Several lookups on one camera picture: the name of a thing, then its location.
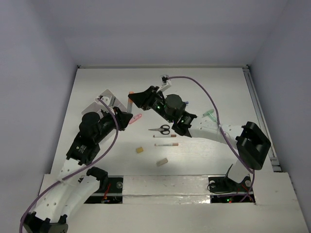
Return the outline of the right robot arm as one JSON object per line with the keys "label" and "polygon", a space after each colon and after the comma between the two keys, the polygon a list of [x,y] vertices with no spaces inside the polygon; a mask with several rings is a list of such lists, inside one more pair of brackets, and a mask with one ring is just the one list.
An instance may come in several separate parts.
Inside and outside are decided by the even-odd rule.
{"label": "right robot arm", "polygon": [[171,123],[172,130],[180,136],[204,138],[233,149],[237,161],[224,177],[228,190],[237,189],[246,175],[263,168],[271,142],[256,123],[249,121],[242,126],[232,126],[203,119],[188,113],[179,95],[164,96],[159,87],[150,86],[128,97],[138,108],[154,110]]}

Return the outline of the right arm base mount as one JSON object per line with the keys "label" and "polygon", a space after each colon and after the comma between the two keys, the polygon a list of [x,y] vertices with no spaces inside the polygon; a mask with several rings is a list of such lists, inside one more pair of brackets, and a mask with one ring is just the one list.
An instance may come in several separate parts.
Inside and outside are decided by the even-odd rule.
{"label": "right arm base mount", "polygon": [[251,183],[250,176],[246,176],[241,183],[236,183],[225,176],[211,176],[207,185],[210,203],[255,203]]}

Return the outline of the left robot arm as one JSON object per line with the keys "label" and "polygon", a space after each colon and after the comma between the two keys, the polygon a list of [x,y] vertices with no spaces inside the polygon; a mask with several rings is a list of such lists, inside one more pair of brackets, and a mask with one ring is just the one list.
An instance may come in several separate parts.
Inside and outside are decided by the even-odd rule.
{"label": "left robot arm", "polygon": [[108,173],[95,162],[101,157],[100,143],[112,131],[123,131],[133,115],[118,107],[108,111],[88,112],[82,116],[79,132],[66,154],[57,181],[34,201],[22,216],[19,229],[28,233],[66,233],[68,223],[84,202],[108,185]]}

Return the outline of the pink highlighter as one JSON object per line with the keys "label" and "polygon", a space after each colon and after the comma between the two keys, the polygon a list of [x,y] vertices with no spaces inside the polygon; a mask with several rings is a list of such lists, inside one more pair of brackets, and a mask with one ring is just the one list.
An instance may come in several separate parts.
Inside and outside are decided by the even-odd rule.
{"label": "pink highlighter", "polygon": [[139,120],[142,117],[142,114],[137,114],[135,116],[133,116],[131,118],[131,120],[129,121],[129,124],[133,124],[134,122],[136,122],[137,120]]}

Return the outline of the pencil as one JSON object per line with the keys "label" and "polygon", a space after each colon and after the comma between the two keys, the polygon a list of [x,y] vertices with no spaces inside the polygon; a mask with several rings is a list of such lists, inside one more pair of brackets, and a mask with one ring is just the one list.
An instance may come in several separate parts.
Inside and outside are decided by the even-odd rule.
{"label": "pencil", "polygon": [[132,108],[133,108],[133,103],[130,101],[127,104],[127,113],[131,114],[132,113]]}

